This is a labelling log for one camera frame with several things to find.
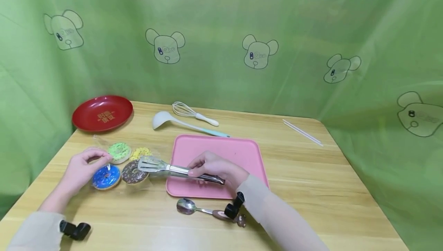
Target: metal tongs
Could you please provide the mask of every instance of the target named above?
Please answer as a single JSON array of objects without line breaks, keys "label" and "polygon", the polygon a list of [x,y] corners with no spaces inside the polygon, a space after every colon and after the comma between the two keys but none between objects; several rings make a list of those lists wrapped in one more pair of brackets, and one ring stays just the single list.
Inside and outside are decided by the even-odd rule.
[{"label": "metal tongs", "polygon": [[221,179],[217,175],[209,175],[209,174],[203,174],[198,177],[190,177],[188,176],[189,168],[182,167],[182,166],[174,166],[168,163],[165,163],[164,161],[160,160],[159,158],[156,158],[154,156],[148,156],[141,158],[138,166],[138,170],[149,172],[149,173],[155,173],[155,172],[161,172],[161,171],[168,171],[170,173],[177,174],[178,177],[183,178],[190,178],[193,180],[199,180],[199,181],[206,181],[206,182],[213,182],[217,184],[224,185],[225,180]]}]

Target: toy donut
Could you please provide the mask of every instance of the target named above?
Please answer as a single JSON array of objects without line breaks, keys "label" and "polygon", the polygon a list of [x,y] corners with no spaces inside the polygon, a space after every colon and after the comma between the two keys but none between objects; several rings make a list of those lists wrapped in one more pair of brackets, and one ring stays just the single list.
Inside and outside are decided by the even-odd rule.
[{"label": "toy donut", "polygon": [[131,147],[126,143],[114,143],[108,148],[108,153],[113,156],[111,163],[117,165],[121,164],[131,156]]},{"label": "toy donut", "polygon": [[108,190],[116,187],[121,179],[118,167],[110,165],[108,169],[108,166],[103,166],[92,176],[92,186],[98,190]]},{"label": "toy donut", "polygon": [[122,171],[122,179],[127,184],[135,185],[144,181],[149,173],[137,169],[139,160],[130,161]]},{"label": "toy donut", "polygon": [[140,147],[135,149],[131,157],[129,157],[129,161],[140,160],[142,157],[145,156],[152,156],[151,150],[149,150],[149,148],[146,147]]}]

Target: sleeve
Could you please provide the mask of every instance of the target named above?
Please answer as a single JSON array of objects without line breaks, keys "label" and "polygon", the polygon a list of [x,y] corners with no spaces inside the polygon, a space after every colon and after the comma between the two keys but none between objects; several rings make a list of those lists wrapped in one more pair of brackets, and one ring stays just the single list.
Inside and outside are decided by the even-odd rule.
[{"label": "sleeve", "polygon": [[59,251],[63,234],[58,213],[36,211],[20,226],[6,251]]},{"label": "sleeve", "polygon": [[303,217],[257,177],[249,175],[237,192],[243,193],[245,208],[283,250],[329,250]]}]

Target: pink cutting board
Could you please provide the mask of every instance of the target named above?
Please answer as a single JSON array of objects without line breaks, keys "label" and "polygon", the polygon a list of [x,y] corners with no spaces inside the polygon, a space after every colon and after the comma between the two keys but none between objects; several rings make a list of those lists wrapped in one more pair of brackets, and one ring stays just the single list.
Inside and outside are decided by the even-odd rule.
[{"label": "pink cutting board", "polygon": [[[243,167],[250,174],[258,177],[269,187],[265,167],[258,144],[244,138],[222,138],[200,135],[180,135],[175,138],[171,164],[188,166],[204,151],[230,160]],[[202,183],[195,180],[170,176],[166,180],[166,191],[175,197],[233,199],[234,193],[226,185],[211,182]]]}]

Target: black clip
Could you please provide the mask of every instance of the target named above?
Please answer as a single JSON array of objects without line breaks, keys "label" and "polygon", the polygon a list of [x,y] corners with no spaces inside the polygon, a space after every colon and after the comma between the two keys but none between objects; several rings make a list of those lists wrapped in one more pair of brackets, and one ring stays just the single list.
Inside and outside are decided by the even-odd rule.
[{"label": "black clip", "polygon": [[60,231],[69,236],[73,240],[84,240],[91,230],[91,225],[87,223],[80,223],[78,226],[67,221],[60,222]]},{"label": "black clip", "polygon": [[238,212],[240,211],[240,207],[245,202],[245,197],[242,192],[237,193],[237,197],[234,199],[233,204],[227,204],[225,208],[225,215],[230,219],[234,220]]}]

